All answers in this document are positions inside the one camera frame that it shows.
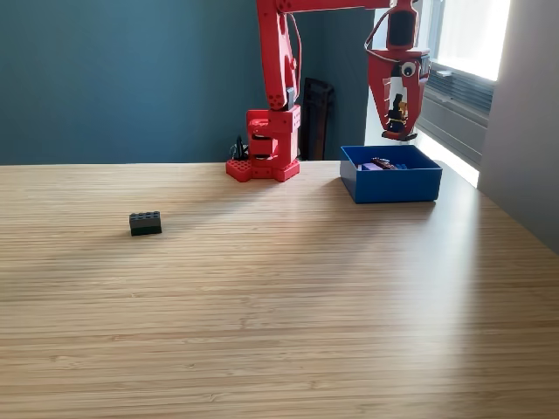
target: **blue box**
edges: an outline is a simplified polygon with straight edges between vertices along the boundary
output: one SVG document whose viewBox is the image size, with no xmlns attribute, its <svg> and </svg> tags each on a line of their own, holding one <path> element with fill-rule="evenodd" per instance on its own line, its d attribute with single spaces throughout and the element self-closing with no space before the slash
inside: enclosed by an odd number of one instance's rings
<svg viewBox="0 0 559 419">
<path fill-rule="evenodd" d="M 379 157 L 407 170 L 360 171 Z M 342 147 L 340 176 L 355 203 L 409 203 L 438 199 L 443 169 L 415 146 Z"/>
</svg>

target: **teal wall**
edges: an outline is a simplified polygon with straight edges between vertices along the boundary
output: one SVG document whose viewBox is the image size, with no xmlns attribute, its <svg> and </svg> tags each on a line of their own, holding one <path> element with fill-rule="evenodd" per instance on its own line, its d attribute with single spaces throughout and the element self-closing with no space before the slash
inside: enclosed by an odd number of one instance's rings
<svg viewBox="0 0 559 419">
<path fill-rule="evenodd" d="M 364 137 L 371 16 L 298 15 L 329 159 Z M 0 0 L 0 164 L 224 161 L 265 107 L 254 0 Z"/>
<path fill-rule="evenodd" d="M 369 83 L 363 44 L 374 16 L 374 11 L 364 9 L 297 15 L 303 39 L 303 77 L 326 81 L 335 89 L 327 160 L 339 160 L 341 146 L 363 145 L 365 141 Z"/>
</svg>

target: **table surface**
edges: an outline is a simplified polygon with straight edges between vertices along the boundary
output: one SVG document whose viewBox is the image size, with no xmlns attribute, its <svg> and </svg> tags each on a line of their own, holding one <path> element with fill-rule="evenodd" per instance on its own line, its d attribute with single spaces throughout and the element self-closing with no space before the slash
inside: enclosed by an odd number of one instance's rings
<svg viewBox="0 0 559 419">
<path fill-rule="evenodd" d="M 0 168 L 0 417 L 559 417 L 559 258 L 445 169 Z M 163 234 L 128 215 L 162 212 Z"/>
</svg>

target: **lego brick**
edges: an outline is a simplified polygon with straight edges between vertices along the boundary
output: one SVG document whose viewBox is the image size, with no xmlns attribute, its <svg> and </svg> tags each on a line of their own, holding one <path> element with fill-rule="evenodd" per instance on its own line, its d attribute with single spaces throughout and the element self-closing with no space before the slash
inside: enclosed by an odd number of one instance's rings
<svg viewBox="0 0 559 419">
<path fill-rule="evenodd" d="M 132 236 L 161 234 L 161 213 L 156 211 L 130 215 L 130 232 Z"/>
</svg>

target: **red robot arm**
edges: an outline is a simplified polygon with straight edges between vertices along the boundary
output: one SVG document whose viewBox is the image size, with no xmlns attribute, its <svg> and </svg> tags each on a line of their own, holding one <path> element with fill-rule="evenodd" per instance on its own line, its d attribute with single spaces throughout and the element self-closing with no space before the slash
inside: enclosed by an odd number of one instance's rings
<svg viewBox="0 0 559 419">
<path fill-rule="evenodd" d="M 389 138 L 403 140 L 411 132 L 420 111 L 423 98 L 423 55 L 409 49 L 415 43 L 417 13 L 411 7 L 415 0 L 398 0 L 389 17 L 389 39 L 386 50 L 372 51 L 368 44 L 378 26 L 373 30 L 366 49 L 370 56 L 369 84 L 384 133 Z M 300 94 L 301 44 L 299 31 L 292 13 L 314 10 L 351 8 L 378 9 L 393 6 L 396 0 L 256 0 L 262 52 L 262 66 L 266 83 L 269 110 L 249 111 L 247 131 L 249 137 L 248 161 L 230 160 L 227 173 L 240 182 L 252 178 L 272 178 L 284 182 L 300 171 L 297 161 L 297 133 L 300 127 L 300 107 L 295 105 Z M 287 19 L 293 20 L 299 42 L 299 57 L 293 56 Z M 395 71 L 403 72 L 402 63 L 413 61 L 417 73 L 405 72 L 404 86 L 408 89 L 409 117 L 403 132 L 390 132 L 389 96 L 390 77 Z"/>
</svg>

